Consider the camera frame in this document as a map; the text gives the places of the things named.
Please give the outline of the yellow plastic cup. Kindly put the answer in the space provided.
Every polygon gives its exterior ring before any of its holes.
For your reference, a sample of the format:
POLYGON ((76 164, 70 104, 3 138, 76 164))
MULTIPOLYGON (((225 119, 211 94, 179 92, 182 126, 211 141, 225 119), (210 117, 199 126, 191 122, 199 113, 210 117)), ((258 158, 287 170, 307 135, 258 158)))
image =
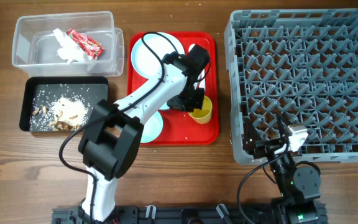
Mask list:
POLYGON ((212 101, 207 96, 204 96, 202 108, 200 110, 194 109, 193 112, 188 112, 188 114, 198 124, 206 124, 211 120, 212 110, 212 101))

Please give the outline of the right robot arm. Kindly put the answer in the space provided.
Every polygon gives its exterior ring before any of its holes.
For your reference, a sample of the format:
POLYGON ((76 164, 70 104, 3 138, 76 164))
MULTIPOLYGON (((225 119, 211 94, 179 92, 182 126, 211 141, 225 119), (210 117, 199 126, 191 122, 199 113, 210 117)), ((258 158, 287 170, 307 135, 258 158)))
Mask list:
POLYGON ((244 121, 246 140, 243 149, 255 159, 266 158, 267 162, 253 168, 241 180, 236 194, 239 211, 247 223, 252 220, 246 215, 240 202, 241 189, 255 172, 270 167, 271 181, 277 185, 281 197, 272 200, 272 217, 277 223, 322 223, 318 204, 321 185, 320 168, 309 161, 295 162, 292 154, 300 149, 308 137, 307 128, 301 123, 290 123, 282 115, 276 115, 279 137, 264 140, 249 118, 244 121))

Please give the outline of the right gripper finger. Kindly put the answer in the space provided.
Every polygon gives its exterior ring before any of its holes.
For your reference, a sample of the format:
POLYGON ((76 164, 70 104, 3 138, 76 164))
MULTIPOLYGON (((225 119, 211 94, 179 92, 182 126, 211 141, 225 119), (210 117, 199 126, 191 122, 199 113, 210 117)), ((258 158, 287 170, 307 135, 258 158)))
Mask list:
POLYGON ((281 113, 276 114, 276 119, 280 137, 284 140, 288 140, 290 136, 289 121, 281 113))
POLYGON ((253 126, 251 120, 246 118, 244 120, 244 145, 245 146, 261 146, 264 140, 259 135, 256 128, 253 126))

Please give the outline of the light blue small bowl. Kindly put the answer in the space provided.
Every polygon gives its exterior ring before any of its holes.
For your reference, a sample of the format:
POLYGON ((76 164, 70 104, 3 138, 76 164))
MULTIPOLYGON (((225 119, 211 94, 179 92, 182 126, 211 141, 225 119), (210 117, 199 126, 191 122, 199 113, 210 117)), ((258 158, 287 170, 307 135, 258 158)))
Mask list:
POLYGON ((169 110, 170 109, 170 107, 166 104, 166 103, 164 103, 160 108, 159 108, 159 110, 169 110))

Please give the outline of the white napkin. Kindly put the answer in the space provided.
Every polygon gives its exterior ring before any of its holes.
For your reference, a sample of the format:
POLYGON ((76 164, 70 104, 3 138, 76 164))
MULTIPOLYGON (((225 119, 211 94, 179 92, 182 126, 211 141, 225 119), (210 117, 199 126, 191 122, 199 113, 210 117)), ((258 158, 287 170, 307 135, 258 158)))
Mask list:
POLYGON ((57 50, 57 55, 66 61, 67 64, 72 62, 84 62, 85 53, 80 47, 64 32, 60 29, 53 30, 53 34, 60 44, 60 48, 57 50))

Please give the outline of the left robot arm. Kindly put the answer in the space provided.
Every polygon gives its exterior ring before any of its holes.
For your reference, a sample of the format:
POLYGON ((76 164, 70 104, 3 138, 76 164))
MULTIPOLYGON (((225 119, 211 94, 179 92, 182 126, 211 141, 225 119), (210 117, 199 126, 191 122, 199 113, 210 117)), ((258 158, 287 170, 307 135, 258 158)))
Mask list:
POLYGON ((173 51, 159 62, 159 77, 113 104, 101 100, 82 129, 78 150, 89 181, 80 210, 86 223, 105 222, 113 212, 118 180, 133 164, 144 125, 152 115, 163 104, 186 112, 203 106, 204 89, 195 83, 210 62, 208 51, 195 45, 186 55, 173 51))

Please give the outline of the rice food scraps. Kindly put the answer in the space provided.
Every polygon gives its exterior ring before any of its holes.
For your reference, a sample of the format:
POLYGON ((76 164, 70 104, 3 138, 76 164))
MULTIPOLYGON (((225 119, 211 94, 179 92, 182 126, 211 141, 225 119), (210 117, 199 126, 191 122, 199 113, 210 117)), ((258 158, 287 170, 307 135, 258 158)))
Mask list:
POLYGON ((35 87, 29 131, 75 131, 88 121, 91 88, 85 84, 43 84, 35 87))

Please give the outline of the red ketchup packet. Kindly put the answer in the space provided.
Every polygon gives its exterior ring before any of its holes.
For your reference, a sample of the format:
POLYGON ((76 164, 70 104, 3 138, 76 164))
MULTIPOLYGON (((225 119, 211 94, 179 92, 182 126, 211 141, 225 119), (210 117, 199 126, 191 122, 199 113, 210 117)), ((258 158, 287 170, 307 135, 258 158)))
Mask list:
POLYGON ((74 29, 66 31, 66 34, 84 51, 91 60, 97 60, 104 52, 104 47, 92 37, 77 32, 74 29))

